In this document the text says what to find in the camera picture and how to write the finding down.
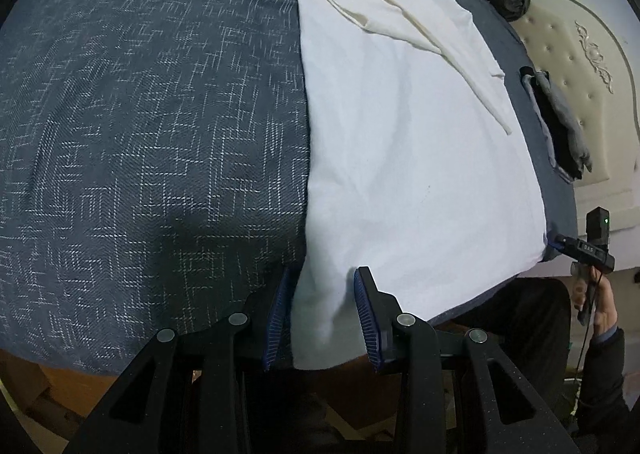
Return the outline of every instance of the blue bedspread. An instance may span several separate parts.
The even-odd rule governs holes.
[[[517,76],[547,217],[575,233]],[[0,30],[0,348],[119,373],[304,258],[309,129],[296,0],[18,0]]]

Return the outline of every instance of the blue cuff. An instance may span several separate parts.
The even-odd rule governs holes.
[[[613,324],[611,329],[605,331],[602,335],[591,339],[591,344],[602,344],[609,340],[618,331],[618,323]]]

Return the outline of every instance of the cream upholstered headboard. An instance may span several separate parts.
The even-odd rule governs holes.
[[[640,224],[632,176],[640,155],[636,84],[615,34],[577,0],[532,0],[513,23],[537,69],[549,72],[580,122],[593,170],[574,184],[578,232],[597,206],[611,229]]]

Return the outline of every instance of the metal bolt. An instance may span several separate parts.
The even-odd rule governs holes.
[[[175,333],[173,329],[160,329],[160,331],[158,331],[158,334],[156,335],[156,338],[158,339],[158,342],[171,342],[175,337]]]
[[[413,326],[415,324],[415,317],[411,313],[400,313],[396,319],[401,326]]]
[[[483,342],[486,342],[488,336],[484,331],[482,331],[482,329],[476,328],[469,331],[469,338],[476,344],[482,344]]]
[[[229,317],[229,324],[232,326],[241,326],[247,322],[247,320],[249,320],[249,318],[244,313],[233,313],[233,315]]]

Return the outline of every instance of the folded gray garment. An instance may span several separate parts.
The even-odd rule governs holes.
[[[540,120],[542,132],[545,137],[546,148],[549,153],[549,163],[551,163],[551,166],[555,168],[566,181],[572,182],[575,178],[559,166],[558,161],[556,160],[556,152],[551,132],[543,119],[542,113],[540,112],[540,106],[538,105],[536,95],[533,91],[533,85],[531,84],[533,79],[535,79],[540,90],[547,97],[549,105],[558,117],[558,121],[566,128],[569,153],[571,154],[577,169],[580,170],[580,172],[583,172],[584,168],[586,168],[591,172],[593,164],[591,162],[589,148],[587,147],[587,143],[584,138],[584,133],[582,132],[582,127],[578,123],[578,120],[575,119],[575,116],[572,113],[562,91],[558,89],[556,84],[549,80],[545,72],[537,71],[535,76],[524,74],[522,77],[522,83],[529,94],[533,109]]]

